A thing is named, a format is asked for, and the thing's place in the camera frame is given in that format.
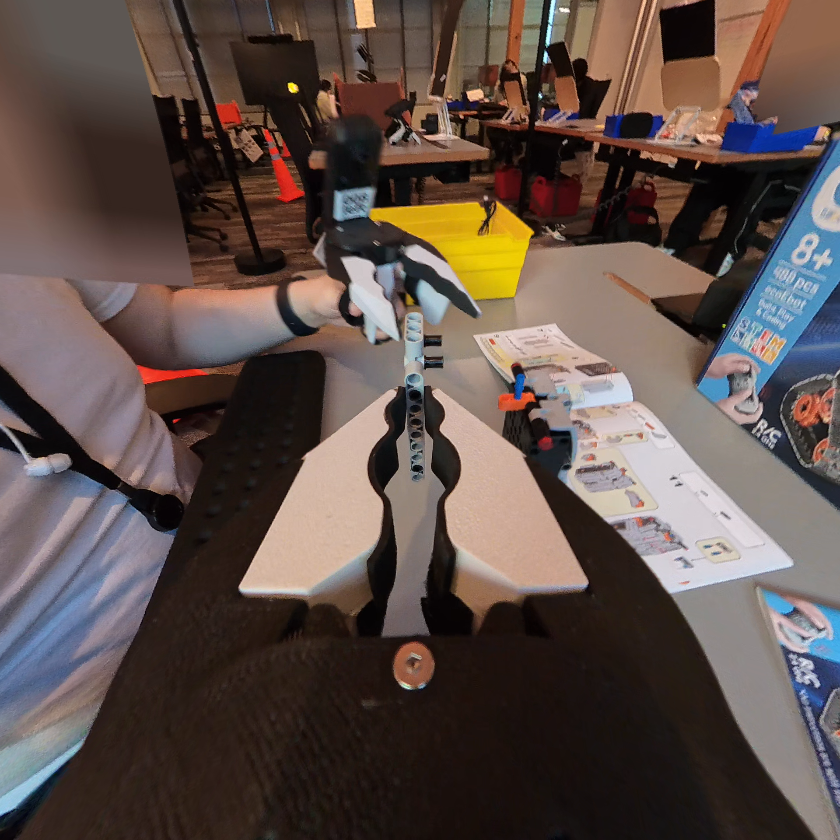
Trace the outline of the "toy robot kit box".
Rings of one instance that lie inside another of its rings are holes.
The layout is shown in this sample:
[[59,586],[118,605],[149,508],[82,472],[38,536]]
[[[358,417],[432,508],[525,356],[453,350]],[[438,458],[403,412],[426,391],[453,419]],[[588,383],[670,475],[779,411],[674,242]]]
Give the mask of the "toy robot kit box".
[[838,507],[838,132],[696,387]]

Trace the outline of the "black grey robot block assembly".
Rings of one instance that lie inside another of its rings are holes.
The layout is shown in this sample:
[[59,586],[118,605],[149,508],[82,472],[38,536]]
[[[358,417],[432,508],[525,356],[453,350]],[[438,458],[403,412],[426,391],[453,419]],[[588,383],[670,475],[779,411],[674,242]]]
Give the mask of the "black grey robot block assembly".
[[571,410],[581,401],[578,385],[559,384],[546,366],[510,366],[512,385],[498,398],[503,437],[541,467],[568,483],[577,449]]

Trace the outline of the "person in white shirt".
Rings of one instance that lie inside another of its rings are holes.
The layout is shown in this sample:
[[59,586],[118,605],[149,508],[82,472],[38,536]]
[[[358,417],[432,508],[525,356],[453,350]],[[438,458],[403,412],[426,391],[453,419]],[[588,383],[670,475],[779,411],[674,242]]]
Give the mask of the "person in white shirt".
[[[150,410],[137,366],[102,327],[136,290],[2,275],[2,367],[90,457],[188,501],[200,461]],[[2,449],[2,813],[86,737],[174,537],[85,476],[25,466]]]

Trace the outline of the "black monitor screen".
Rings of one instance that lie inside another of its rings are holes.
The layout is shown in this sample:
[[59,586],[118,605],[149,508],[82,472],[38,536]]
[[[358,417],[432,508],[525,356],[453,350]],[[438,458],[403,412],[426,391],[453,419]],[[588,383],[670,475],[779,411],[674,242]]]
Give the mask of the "black monitor screen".
[[271,99],[299,98],[315,104],[320,75],[314,42],[229,44],[245,104],[265,106]]

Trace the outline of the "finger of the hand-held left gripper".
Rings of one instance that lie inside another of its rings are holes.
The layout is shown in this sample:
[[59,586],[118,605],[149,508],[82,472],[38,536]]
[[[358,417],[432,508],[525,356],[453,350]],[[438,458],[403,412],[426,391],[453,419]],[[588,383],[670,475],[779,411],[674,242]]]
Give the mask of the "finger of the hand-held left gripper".
[[398,262],[404,290],[430,323],[439,324],[451,303],[473,319],[481,317],[481,310],[452,266],[429,243],[400,245]]
[[360,309],[366,339],[375,343],[379,332],[391,340],[402,337],[396,310],[377,278],[378,266],[359,256],[343,256],[341,264],[348,274],[350,302]]

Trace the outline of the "person's left forearm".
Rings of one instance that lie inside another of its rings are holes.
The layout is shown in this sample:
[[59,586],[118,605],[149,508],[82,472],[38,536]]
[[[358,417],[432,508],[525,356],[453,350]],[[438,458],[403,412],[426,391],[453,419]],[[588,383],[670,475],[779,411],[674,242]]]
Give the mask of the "person's left forearm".
[[103,328],[144,367],[214,368],[275,349],[293,335],[277,309],[274,287],[171,290],[139,285]]

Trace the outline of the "grey panel beam assembly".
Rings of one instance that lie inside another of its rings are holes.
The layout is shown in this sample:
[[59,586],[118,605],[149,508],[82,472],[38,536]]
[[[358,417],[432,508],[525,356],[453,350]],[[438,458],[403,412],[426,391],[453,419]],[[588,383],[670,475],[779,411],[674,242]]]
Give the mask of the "grey panel beam assembly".
[[403,327],[409,469],[412,481],[418,482],[425,477],[425,372],[445,365],[442,354],[428,354],[428,351],[441,348],[443,337],[425,332],[420,311],[408,312]]

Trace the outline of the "person's left hand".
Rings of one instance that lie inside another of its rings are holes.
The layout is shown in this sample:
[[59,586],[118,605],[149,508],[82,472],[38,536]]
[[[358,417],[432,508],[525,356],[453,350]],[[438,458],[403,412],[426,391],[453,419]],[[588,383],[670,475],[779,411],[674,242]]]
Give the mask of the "person's left hand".
[[327,274],[295,277],[287,287],[287,300],[295,316],[310,328],[331,324],[348,328],[350,324],[340,312],[344,284]]

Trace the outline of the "blue plastic bin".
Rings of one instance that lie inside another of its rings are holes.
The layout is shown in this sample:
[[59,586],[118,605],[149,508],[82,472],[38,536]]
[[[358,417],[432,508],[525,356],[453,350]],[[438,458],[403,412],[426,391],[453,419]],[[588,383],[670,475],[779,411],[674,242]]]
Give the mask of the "blue plastic bin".
[[654,138],[663,127],[662,114],[651,112],[627,112],[605,118],[603,135],[611,139],[646,140]]
[[721,150],[741,154],[798,152],[813,144],[822,126],[775,133],[774,124],[728,123],[721,140]]

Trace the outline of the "black pole floor stand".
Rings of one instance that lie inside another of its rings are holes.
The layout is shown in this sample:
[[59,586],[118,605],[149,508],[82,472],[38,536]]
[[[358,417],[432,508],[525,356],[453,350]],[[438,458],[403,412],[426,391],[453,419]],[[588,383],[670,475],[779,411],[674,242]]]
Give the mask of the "black pole floor stand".
[[186,50],[192,61],[192,66],[199,88],[203,94],[203,99],[205,101],[209,117],[212,121],[213,129],[224,160],[227,178],[233,187],[239,215],[244,223],[245,231],[251,247],[250,253],[239,253],[234,257],[235,267],[240,274],[249,277],[263,277],[274,274],[286,267],[286,257],[278,248],[262,249],[259,245],[257,234],[245,200],[245,195],[243,194],[239,183],[233,146],[228,138],[226,130],[223,127],[221,119],[218,117],[214,95],[203,65],[201,51],[193,31],[192,23],[186,11],[186,6],[183,1],[172,1],[171,3],[182,31]]

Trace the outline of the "yellow plastic bin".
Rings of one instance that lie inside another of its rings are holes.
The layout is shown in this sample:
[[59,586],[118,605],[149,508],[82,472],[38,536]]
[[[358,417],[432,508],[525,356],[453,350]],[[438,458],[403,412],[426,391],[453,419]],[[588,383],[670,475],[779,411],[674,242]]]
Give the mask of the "yellow plastic bin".
[[371,210],[374,220],[391,223],[436,247],[477,301],[514,298],[532,229],[498,204],[488,231],[479,234],[486,216],[478,202]]

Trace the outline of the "long background wooden desk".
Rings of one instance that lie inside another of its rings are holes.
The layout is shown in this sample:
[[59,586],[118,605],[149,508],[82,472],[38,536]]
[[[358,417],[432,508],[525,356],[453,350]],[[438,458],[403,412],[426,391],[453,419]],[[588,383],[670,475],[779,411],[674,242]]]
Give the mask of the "long background wooden desk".
[[772,151],[741,153],[721,150],[707,144],[683,143],[673,145],[648,139],[611,138],[593,130],[583,130],[577,122],[547,124],[538,122],[533,128],[526,123],[509,123],[502,120],[484,122],[487,130],[505,130],[516,134],[524,142],[525,159],[522,163],[522,181],[518,199],[518,215],[522,215],[528,198],[531,164],[531,142],[537,133],[563,136],[566,139],[591,141],[599,145],[595,155],[607,163],[602,184],[601,201],[595,210],[591,232],[571,237],[576,245],[605,241],[606,221],[609,211],[620,211],[634,183],[636,173],[660,175],[672,181],[695,183],[699,181],[698,166],[715,166],[745,172],[750,176],[747,192],[731,213],[714,242],[703,270],[716,274],[727,254],[732,253],[738,236],[747,229],[753,212],[758,212],[764,188],[774,172],[794,172],[818,160],[827,145],[807,145],[797,151]]

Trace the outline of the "open instruction booklet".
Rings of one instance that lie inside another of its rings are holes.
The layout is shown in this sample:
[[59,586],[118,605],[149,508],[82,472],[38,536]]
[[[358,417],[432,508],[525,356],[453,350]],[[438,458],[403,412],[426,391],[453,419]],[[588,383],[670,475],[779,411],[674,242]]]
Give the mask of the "open instruction booklet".
[[670,593],[792,567],[793,560],[716,485],[627,375],[556,324],[474,336],[511,385],[520,365],[542,414],[569,411],[575,453],[559,478],[608,522]]

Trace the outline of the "black box device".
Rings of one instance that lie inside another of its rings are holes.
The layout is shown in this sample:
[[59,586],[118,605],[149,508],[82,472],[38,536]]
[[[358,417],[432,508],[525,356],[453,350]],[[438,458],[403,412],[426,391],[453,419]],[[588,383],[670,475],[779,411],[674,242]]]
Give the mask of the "black box device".
[[698,269],[699,290],[678,295],[654,297],[651,304],[667,320],[692,337],[716,342],[727,327],[743,295],[740,281],[714,278]]

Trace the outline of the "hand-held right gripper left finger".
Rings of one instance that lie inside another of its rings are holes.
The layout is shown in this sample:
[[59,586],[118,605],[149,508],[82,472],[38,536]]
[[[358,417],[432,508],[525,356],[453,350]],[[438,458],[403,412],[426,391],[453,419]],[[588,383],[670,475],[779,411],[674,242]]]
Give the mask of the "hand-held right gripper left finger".
[[406,392],[390,390],[307,453],[239,584],[246,596],[385,619],[396,536],[385,488],[399,469]]

